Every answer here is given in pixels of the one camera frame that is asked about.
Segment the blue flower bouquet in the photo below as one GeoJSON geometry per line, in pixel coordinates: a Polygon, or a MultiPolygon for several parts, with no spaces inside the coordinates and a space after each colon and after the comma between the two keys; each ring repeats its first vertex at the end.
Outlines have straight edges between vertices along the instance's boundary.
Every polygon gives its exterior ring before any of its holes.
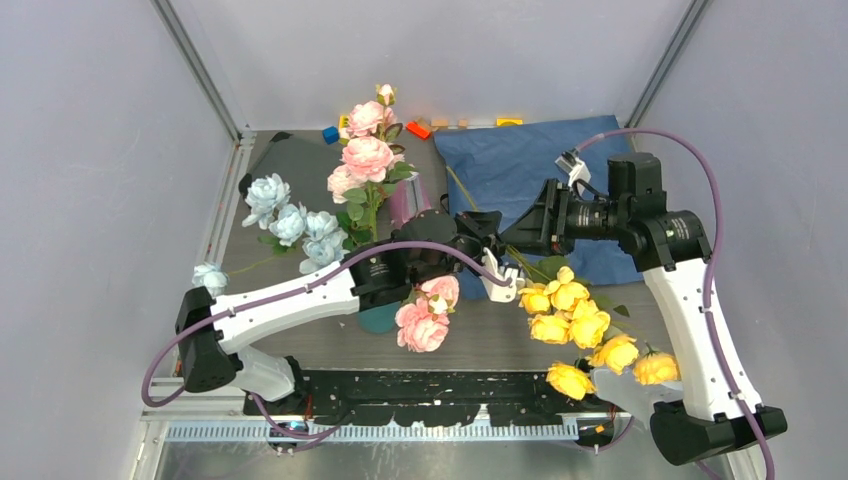
{"type": "MultiPolygon", "coordinates": [[[[479,211],[500,211],[500,231],[509,227],[538,198],[549,178],[567,179],[555,165],[566,150],[586,139],[619,128],[615,116],[561,120],[503,128],[481,128],[436,132],[436,150],[457,175],[479,211]]],[[[580,158],[590,170],[590,183],[606,192],[607,159],[630,151],[624,137],[595,145],[580,158]]],[[[473,210],[453,176],[447,174],[449,211],[473,210]]],[[[576,242],[568,256],[578,277],[597,286],[642,281],[631,258],[615,241],[576,242]]],[[[462,299],[486,298],[481,280],[471,270],[458,275],[462,299]]]]}

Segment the yellow flower stem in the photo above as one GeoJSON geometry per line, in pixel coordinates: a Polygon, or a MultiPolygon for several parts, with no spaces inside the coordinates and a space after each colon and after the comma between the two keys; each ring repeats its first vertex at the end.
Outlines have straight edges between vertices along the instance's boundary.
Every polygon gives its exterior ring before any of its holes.
{"type": "Polygon", "coordinates": [[[639,347],[636,338],[618,329],[601,298],[592,295],[569,266],[545,273],[536,265],[530,273],[531,280],[518,290],[518,300],[529,315],[532,339],[551,345],[572,343],[589,353],[584,358],[588,367],[606,367],[616,375],[630,371],[641,385],[680,379],[676,358],[649,344],[639,347]]]}

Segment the pink flower stem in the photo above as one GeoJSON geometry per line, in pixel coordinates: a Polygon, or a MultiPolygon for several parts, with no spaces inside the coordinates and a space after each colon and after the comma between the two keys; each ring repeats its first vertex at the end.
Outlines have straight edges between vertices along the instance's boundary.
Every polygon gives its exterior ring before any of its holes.
{"type": "Polygon", "coordinates": [[[377,217],[382,205],[397,191],[401,181],[417,169],[398,155],[382,182],[356,179],[347,165],[337,167],[327,179],[327,189],[340,206],[336,218],[348,234],[343,245],[352,250],[378,239],[377,217]]]}
{"type": "Polygon", "coordinates": [[[381,183],[404,159],[401,148],[392,147],[392,134],[399,125],[392,110],[396,89],[390,84],[376,86],[376,99],[353,107],[347,117],[346,140],[341,161],[359,183],[381,183]]]}
{"type": "Polygon", "coordinates": [[[415,353],[434,352],[449,333],[449,315],[460,297],[458,279],[437,277],[414,287],[395,314],[397,345],[415,353]]]}

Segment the blue flower stem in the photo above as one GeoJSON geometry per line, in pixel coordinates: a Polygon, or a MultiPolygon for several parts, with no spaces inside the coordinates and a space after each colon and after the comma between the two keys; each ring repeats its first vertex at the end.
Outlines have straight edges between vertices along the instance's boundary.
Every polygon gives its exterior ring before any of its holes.
{"type": "Polygon", "coordinates": [[[248,213],[241,226],[260,229],[258,241],[271,249],[273,257],[292,250],[302,252],[302,274],[314,273],[349,252],[344,247],[348,234],[337,217],[294,203],[290,184],[276,173],[249,181],[244,203],[248,213]]]}

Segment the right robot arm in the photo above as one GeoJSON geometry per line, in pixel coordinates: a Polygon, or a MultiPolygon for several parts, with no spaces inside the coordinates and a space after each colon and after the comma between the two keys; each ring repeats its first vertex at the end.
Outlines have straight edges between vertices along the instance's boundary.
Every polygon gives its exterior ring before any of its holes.
{"type": "Polygon", "coordinates": [[[642,386],[595,369],[572,381],[574,403],[589,411],[606,401],[623,408],[649,429],[661,455],[674,465],[786,432],[784,412],[764,404],[738,358],[712,277],[717,248],[700,219],[668,209],[654,155],[619,154],[607,166],[607,190],[591,199],[577,192],[581,178],[548,179],[502,240],[539,256],[569,254],[578,240],[616,242],[659,307],[682,383],[642,386]]]}

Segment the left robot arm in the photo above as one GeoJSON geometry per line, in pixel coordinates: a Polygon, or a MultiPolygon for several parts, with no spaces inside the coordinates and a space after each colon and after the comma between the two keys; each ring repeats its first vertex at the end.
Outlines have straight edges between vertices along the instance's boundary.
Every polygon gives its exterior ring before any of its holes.
{"type": "Polygon", "coordinates": [[[293,414],[305,405],[307,389],[292,361],[253,343],[313,320],[399,302],[424,282],[463,268],[480,276],[490,300],[511,301],[519,270],[503,264],[497,229],[479,226],[479,216],[426,210],[389,238],[299,278],[217,298],[203,286],[187,291],[175,324],[183,391],[231,385],[293,414]]]}

